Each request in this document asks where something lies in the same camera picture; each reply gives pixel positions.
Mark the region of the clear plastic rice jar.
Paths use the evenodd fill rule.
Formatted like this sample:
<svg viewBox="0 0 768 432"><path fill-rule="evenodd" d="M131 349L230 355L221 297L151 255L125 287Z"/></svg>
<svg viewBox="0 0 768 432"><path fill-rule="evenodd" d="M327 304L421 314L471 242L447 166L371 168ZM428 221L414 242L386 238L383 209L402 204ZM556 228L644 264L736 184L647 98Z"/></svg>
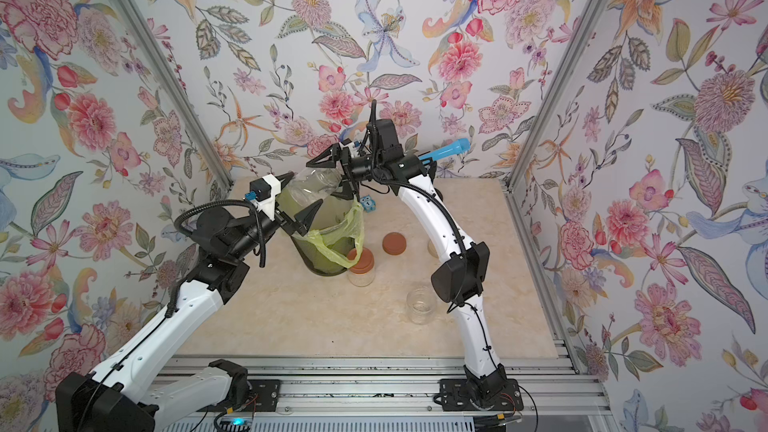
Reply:
<svg viewBox="0 0 768 432"><path fill-rule="evenodd" d="M436 313L437 298L431 286L422 285L411 290L406 297L409 320L417 325L429 323Z"/></svg>

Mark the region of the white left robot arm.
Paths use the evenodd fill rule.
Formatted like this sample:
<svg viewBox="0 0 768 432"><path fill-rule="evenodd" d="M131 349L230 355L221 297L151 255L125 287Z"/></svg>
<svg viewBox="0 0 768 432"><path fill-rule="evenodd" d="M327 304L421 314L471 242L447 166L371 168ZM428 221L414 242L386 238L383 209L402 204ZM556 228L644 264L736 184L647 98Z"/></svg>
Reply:
<svg viewBox="0 0 768 432"><path fill-rule="evenodd" d="M226 359L158 390L158 374L187 339L228 303L241 287L254 253L266 264L268 241L278 230L305 235L323 202L290 214L277 198L293 175L251 182L242 199L193 207L174 221L199 247L197 262L171 289L168 303L117 352L88 373L70 373L56 388L62 431L161 431L195 411L227 413L256 397L248 371Z"/></svg>

